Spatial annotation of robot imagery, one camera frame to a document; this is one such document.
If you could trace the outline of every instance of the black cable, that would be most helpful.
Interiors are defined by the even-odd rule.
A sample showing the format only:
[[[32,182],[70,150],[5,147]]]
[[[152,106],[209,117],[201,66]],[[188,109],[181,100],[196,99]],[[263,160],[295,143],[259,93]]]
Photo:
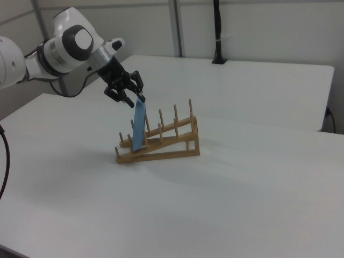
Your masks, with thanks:
[[[5,148],[6,148],[6,171],[5,171],[4,181],[2,183],[2,187],[1,187],[1,190],[0,190],[0,199],[2,197],[2,194],[5,191],[5,187],[6,187],[6,184],[7,184],[7,179],[9,178],[9,172],[10,172],[10,148],[9,148],[9,144],[7,142],[7,139],[6,139],[6,136],[5,136],[4,133],[5,133],[5,131],[4,131],[4,129],[0,125],[0,134],[1,134],[2,139],[4,140]]]
[[[336,130],[335,130],[335,121],[334,121],[334,116],[333,116],[333,113],[331,112],[331,110],[328,111],[328,114],[331,115],[331,118],[332,118],[332,123],[333,123],[333,132],[336,133]]]
[[[79,95],[79,94],[81,93],[81,91],[85,88],[87,79],[88,79],[90,76],[92,76],[93,74],[95,74],[96,72],[97,72],[97,71],[93,71],[92,73],[90,73],[89,75],[86,76],[85,81],[84,81],[84,83],[83,83],[83,85],[82,85],[81,90],[80,90],[77,94],[75,94],[75,95],[71,95],[71,96],[64,95],[64,94],[62,94],[62,93],[59,93],[59,92],[55,89],[55,87],[53,86],[52,83],[50,83],[50,86],[52,87],[52,89],[53,89],[58,95],[60,95],[60,96],[62,96],[62,97],[65,97],[65,98],[74,98],[74,97],[76,97],[77,95]]]

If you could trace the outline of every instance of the wooden slat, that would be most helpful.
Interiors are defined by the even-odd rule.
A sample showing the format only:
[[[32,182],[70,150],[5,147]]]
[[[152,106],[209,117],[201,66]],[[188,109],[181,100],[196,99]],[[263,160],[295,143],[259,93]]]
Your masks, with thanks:
[[[163,127],[164,127],[164,124],[163,124],[161,109],[159,109],[159,116],[160,116],[160,121],[161,121],[161,127],[163,128]]]
[[[164,153],[155,153],[155,154],[145,154],[142,156],[137,156],[132,159],[123,159],[122,157],[116,159],[117,163],[132,163],[140,161],[150,161],[150,160],[163,160],[163,159],[174,159],[176,157],[190,157],[198,156],[199,154],[195,150],[181,150],[178,152],[164,152]]]
[[[125,158],[132,159],[133,157],[144,155],[148,152],[152,152],[152,151],[155,151],[157,149],[164,148],[164,147],[176,144],[176,143],[181,142],[181,141],[187,141],[187,140],[190,141],[190,140],[193,140],[194,138],[195,138],[194,133],[191,133],[191,132],[184,133],[184,134],[179,135],[178,138],[173,137],[171,139],[164,140],[163,144],[149,145],[148,148],[145,148],[145,147],[141,148],[140,151],[138,151],[138,152],[123,154],[123,155],[121,155],[121,159],[125,159]]]

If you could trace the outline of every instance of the black pole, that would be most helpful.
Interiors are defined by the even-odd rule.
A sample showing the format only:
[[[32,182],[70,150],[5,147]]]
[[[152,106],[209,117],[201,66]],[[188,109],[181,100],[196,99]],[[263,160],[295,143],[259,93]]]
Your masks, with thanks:
[[[215,21],[215,39],[216,52],[212,63],[223,65],[227,59],[223,59],[221,50],[221,14],[219,0],[214,0],[214,21]]]

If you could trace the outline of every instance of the wooden peg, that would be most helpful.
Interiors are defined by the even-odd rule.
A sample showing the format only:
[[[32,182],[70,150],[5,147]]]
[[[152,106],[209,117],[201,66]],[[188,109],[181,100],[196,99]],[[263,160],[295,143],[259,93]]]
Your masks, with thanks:
[[[174,118],[173,119],[173,121],[174,121],[174,130],[176,131],[176,138],[178,138],[178,125],[177,125],[177,120]]]
[[[146,130],[144,130],[144,140],[145,140],[145,145],[146,145],[146,148],[147,148],[148,147],[148,140],[147,140]]]
[[[145,115],[145,120],[146,120],[147,132],[149,133],[149,132],[150,132],[150,129],[149,129],[149,123],[148,123],[148,117],[147,117],[147,115]]]
[[[163,119],[162,119],[161,109],[159,109],[159,115],[160,115],[161,127],[163,128]]]
[[[194,132],[195,128],[194,128],[194,115],[192,114],[192,112],[190,112],[190,120],[191,120],[191,131]]]
[[[161,130],[161,124],[160,124],[160,123],[158,123],[158,125],[157,125],[157,126],[159,127],[160,142],[162,142],[163,140],[162,140],[162,130]]]
[[[133,153],[133,143],[131,142],[130,134],[128,134],[128,142],[129,142],[130,153]]]
[[[192,113],[192,103],[191,103],[191,98],[189,98],[189,107],[190,107],[190,112]]]
[[[117,148],[117,147],[115,147],[114,149],[115,149],[115,151],[116,151],[116,155],[117,155],[117,157],[119,157],[118,148]]]
[[[119,133],[119,137],[120,137],[120,142],[123,142],[123,136],[122,136],[122,133]]]
[[[174,115],[175,115],[175,117],[176,117],[176,120],[177,120],[177,122],[178,122],[177,105],[176,105],[176,104],[174,104],[174,105],[173,105],[173,107],[174,107]]]

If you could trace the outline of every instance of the white table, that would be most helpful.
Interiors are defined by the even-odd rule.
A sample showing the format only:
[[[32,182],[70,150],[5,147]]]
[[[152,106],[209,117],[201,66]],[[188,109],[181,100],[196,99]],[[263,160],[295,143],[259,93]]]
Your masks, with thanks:
[[[140,72],[149,108],[182,105],[186,96],[202,116],[310,131],[323,125],[334,70],[242,61],[214,65],[206,59],[138,55],[122,64],[127,71]],[[99,79],[78,97],[104,101],[105,86]]]
[[[41,95],[2,120],[0,244],[36,258],[342,258],[342,135],[194,113],[201,156],[128,165],[114,162],[125,104]]]

